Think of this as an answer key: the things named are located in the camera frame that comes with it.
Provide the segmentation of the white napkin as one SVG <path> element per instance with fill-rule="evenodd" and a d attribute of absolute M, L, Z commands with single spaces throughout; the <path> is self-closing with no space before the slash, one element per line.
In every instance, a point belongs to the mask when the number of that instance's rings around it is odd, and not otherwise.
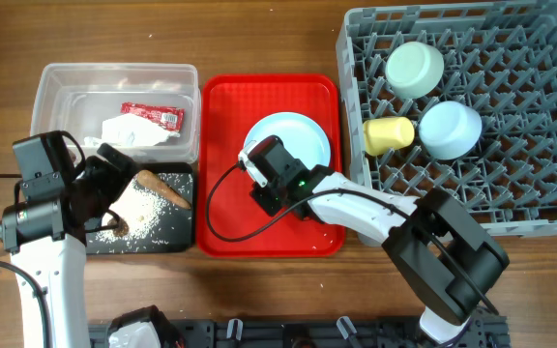
<path fill-rule="evenodd" d="M 100 146 L 108 143 L 112 146 L 147 147 L 179 136 L 177 131 L 166 130 L 148 119 L 127 113 L 103 121 L 102 135 L 86 136 L 84 144 Z"/>

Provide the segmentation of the white rice pile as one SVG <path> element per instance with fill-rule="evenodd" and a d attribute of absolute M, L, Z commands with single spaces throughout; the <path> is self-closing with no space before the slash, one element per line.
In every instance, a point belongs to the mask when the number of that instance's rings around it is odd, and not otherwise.
<path fill-rule="evenodd" d="M 140 252 L 149 247 L 166 247 L 176 237 L 187 238 L 191 232 L 193 177 L 190 173 L 156 174 L 191 203 L 191 209 L 179 208 L 132 179 L 118 200 L 110 206 L 128 225 L 129 234 L 115 238 L 108 230 L 92 235 L 91 244 L 108 252 Z M 111 216 L 103 216 L 102 226 Z"/>

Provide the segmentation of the brown meat scrap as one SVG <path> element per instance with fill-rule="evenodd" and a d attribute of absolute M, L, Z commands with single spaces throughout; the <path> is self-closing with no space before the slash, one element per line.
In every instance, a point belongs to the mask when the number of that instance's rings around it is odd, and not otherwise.
<path fill-rule="evenodd" d="M 129 234 L 129 227 L 122 218 L 111 218 L 107 223 L 107 227 L 108 232 L 110 232 L 115 238 L 123 238 Z"/>

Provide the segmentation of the light blue plate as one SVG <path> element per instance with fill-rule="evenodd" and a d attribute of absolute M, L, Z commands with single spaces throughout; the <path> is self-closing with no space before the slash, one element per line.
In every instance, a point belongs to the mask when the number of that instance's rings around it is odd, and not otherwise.
<path fill-rule="evenodd" d="M 245 138 L 244 145 L 260 142 L 270 135 L 280 138 L 284 148 L 308 169 L 331 163 L 330 141 L 322 128 L 309 117 L 295 112 L 279 112 L 258 121 Z"/>

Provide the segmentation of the red ketchup sachet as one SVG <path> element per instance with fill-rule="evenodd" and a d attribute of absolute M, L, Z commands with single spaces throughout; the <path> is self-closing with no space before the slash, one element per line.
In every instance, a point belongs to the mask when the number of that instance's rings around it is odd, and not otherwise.
<path fill-rule="evenodd" d="M 172 106 L 153 106 L 142 103 L 124 102 L 120 111 L 131 113 L 155 123 L 167 131 L 179 132 L 182 128 L 185 110 Z"/>

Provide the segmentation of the yellow plastic cup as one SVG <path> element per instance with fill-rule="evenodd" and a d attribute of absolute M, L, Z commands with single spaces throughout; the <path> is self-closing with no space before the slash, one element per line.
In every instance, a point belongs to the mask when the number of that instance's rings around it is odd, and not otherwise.
<path fill-rule="evenodd" d="M 412 122 L 405 117 L 384 117 L 363 123 L 366 152 L 380 156 L 390 149 L 409 146 L 415 137 Z"/>

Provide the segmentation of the light blue bowl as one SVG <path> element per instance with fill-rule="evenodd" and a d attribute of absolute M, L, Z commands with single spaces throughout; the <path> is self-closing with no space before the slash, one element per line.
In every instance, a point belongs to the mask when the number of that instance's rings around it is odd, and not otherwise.
<path fill-rule="evenodd" d="M 463 157 L 479 141 L 481 115 L 457 101 L 442 101 L 421 118 L 418 133 L 427 152 L 437 160 Z"/>

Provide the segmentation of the mint green bowl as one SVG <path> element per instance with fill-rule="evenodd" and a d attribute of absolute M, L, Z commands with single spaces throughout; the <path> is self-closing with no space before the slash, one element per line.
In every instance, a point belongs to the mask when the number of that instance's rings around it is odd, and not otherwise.
<path fill-rule="evenodd" d="M 444 72 L 444 57 L 435 47 L 419 42 L 400 45 L 388 58 L 386 80 L 402 99 L 417 99 L 431 92 Z"/>

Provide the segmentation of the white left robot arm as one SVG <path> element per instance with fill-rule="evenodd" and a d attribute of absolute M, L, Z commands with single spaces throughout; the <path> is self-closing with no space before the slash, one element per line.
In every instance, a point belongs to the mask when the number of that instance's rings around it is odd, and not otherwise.
<path fill-rule="evenodd" d="M 121 226 L 111 210 L 135 162 L 103 144 L 74 164 L 61 139 L 17 142 L 22 200 L 5 209 L 0 239 L 17 269 L 24 344 L 88 347 L 84 296 L 87 237 Z"/>

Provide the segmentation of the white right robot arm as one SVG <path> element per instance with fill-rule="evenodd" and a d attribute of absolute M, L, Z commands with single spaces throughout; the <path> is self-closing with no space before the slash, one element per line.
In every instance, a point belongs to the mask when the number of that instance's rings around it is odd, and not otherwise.
<path fill-rule="evenodd" d="M 458 342 L 479 304 L 495 308 L 486 293 L 509 266 L 509 256 L 447 192 L 392 195 L 322 165 L 292 163 L 249 175 L 261 206 L 276 204 L 347 227 L 382 247 L 425 305 L 420 328 L 439 346 Z"/>

